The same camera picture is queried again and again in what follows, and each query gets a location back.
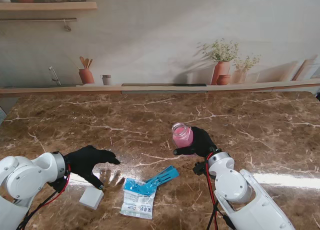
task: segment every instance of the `marble countertop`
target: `marble countertop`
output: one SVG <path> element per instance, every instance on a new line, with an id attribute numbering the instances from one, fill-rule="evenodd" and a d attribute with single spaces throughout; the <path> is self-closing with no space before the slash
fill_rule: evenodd
<path id="1" fill-rule="evenodd" d="M 89 184 L 72 174 L 66 191 L 43 207 L 28 230 L 203 230 L 212 213 L 197 156 L 174 156 L 171 126 L 203 128 L 216 145 L 262 184 L 297 230 L 320 229 L 320 103 L 307 92 L 94 94 L 22 97 L 0 125 L 0 159 L 87 145 L 112 149 L 121 161 L 96 165 L 105 183 L 97 210 L 79 204 Z M 123 183 L 146 180 L 173 165 L 180 176 L 161 185 L 153 219 L 124 216 Z M 32 208 L 53 192 L 48 185 Z M 222 218 L 219 229 L 227 230 Z"/>

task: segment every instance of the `wooden spoon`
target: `wooden spoon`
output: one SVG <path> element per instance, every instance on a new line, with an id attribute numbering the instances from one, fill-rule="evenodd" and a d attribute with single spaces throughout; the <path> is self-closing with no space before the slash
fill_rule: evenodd
<path id="1" fill-rule="evenodd" d="M 88 68 L 90 67 L 90 65 L 92 64 L 93 59 L 90 60 Z"/>
<path id="2" fill-rule="evenodd" d="M 89 65 L 89 59 L 86 58 L 85 61 L 84 61 L 84 67 L 87 69 L 88 68 L 88 65 Z"/>
<path id="3" fill-rule="evenodd" d="M 82 65 L 84 66 L 84 68 L 86 68 L 85 59 L 83 56 L 80 57 L 80 61 L 81 61 Z"/>

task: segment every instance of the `small white box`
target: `small white box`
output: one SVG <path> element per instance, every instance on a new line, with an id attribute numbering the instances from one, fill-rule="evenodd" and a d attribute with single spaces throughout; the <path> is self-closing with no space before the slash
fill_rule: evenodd
<path id="1" fill-rule="evenodd" d="M 96 210 L 103 196 L 103 191 L 95 187 L 88 186 L 84 191 L 82 197 L 80 198 L 79 202 L 84 206 Z"/>

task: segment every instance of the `wooden shelf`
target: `wooden shelf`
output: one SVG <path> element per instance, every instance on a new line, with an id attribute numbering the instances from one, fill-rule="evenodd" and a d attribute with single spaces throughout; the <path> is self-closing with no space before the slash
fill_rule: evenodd
<path id="1" fill-rule="evenodd" d="M 97 3 L 82 2 L 46 2 L 46 3 L 0 3 L 0 11 L 63 11 L 63 10 L 94 10 Z"/>
<path id="2" fill-rule="evenodd" d="M 277 82 L 262 82 L 255 84 L 237 84 L 237 85 L 208 85 L 208 86 L 95 86 L 88 84 L 86 86 L 57 86 L 47 88 L 1 88 L 0 97 L 16 97 L 28 94 L 81 94 L 81 93 L 121 93 L 125 92 L 142 92 L 142 91 L 205 91 L 205 92 L 255 92 L 265 90 L 281 90 L 281 89 L 295 89 L 320 86 L 320 79 L 313 78 L 299 81 L 277 81 Z"/>

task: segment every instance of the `glass jar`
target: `glass jar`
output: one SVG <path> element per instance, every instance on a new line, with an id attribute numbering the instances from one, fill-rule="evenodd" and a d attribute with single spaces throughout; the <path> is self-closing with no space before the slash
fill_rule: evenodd
<path id="1" fill-rule="evenodd" d="M 231 84 L 243 84 L 246 80 L 247 72 L 246 71 L 234 71 L 231 77 Z"/>
<path id="2" fill-rule="evenodd" d="M 173 142 L 177 148 L 191 146 L 194 140 L 194 132 L 190 126 L 177 122 L 172 126 Z"/>

